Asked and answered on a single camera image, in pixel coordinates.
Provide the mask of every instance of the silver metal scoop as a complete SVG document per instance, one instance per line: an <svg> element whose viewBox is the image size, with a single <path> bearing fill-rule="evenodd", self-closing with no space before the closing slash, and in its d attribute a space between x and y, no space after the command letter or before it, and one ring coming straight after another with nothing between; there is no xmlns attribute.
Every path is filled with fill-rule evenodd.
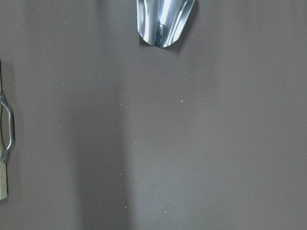
<svg viewBox="0 0 307 230"><path fill-rule="evenodd" d="M138 31L145 42L167 47L177 41L195 0L137 0Z"/></svg>

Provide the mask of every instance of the metal scoop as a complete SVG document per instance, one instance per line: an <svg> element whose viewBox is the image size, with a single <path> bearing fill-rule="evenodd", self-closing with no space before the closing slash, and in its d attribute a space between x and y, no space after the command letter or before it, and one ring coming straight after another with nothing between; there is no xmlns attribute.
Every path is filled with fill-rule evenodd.
<svg viewBox="0 0 307 230"><path fill-rule="evenodd" d="M145 42L167 47L177 41L195 0L137 0L138 31Z"/></svg>

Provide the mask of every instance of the wooden board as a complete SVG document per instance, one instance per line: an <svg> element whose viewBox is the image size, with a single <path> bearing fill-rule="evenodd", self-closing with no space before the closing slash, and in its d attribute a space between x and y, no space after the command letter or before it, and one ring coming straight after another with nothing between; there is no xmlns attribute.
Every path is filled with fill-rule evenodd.
<svg viewBox="0 0 307 230"><path fill-rule="evenodd" d="M1 63L0 63L0 92L2 91L1 88ZM0 156L3 155L4 147L2 142L2 132L0 129ZM6 178L6 164L0 162L0 200L3 200L7 196L7 178Z"/></svg>

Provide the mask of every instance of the dark gray backdrop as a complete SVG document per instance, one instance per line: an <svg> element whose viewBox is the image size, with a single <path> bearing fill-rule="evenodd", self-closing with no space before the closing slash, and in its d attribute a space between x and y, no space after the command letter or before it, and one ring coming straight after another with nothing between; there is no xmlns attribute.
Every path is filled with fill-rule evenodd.
<svg viewBox="0 0 307 230"><path fill-rule="evenodd" d="M307 1L0 0L16 147L1 230L306 230Z"/></svg>

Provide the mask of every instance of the metal handle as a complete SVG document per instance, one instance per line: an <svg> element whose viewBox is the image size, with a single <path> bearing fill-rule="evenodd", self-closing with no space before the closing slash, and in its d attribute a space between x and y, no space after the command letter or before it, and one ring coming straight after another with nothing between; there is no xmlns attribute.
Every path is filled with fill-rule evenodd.
<svg viewBox="0 0 307 230"><path fill-rule="evenodd" d="M6 103L5 96L3 93L0 93L0 103L8 111L8 114L9 114L10 143L8 147L5 149L5 151L3 152L3 156L0 159L2 163L6 163L8 161L9 154L15 142L14 116L13 116L13 111L11 107Z"/></svg>

